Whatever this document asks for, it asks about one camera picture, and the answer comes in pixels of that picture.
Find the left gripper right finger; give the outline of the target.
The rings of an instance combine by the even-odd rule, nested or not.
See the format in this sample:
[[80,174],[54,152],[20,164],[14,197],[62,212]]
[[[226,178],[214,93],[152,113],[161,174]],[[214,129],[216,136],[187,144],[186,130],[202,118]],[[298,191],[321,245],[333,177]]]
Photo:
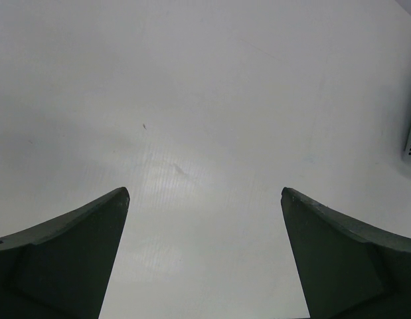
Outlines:
[[411,239],[292,188],[281,206],[311,318],[411,318]]

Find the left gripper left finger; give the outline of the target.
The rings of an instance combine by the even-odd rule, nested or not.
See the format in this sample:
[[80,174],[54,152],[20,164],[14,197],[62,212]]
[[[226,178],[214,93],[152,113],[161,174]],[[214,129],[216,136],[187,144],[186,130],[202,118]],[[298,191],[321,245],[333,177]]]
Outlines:
[[98,318],[128,208],[120,187],[0,237],[0,318]]

